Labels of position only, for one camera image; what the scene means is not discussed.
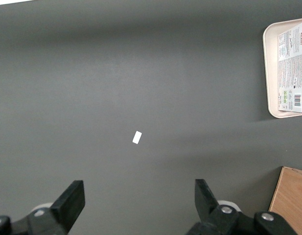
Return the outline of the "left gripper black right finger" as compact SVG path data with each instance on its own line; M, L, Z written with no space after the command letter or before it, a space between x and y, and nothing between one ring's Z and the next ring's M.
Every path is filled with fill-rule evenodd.
M295 235L295 230L279 214L259 211L253 217L228 204L220 204L204 179L195 180L195 207L200 222L188 235Z

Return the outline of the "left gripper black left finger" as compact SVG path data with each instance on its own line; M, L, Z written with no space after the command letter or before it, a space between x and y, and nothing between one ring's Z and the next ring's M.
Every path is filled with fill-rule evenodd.
M12 222L0 215L0 235L67 235L85 206L84 181L75 180L50 205Z

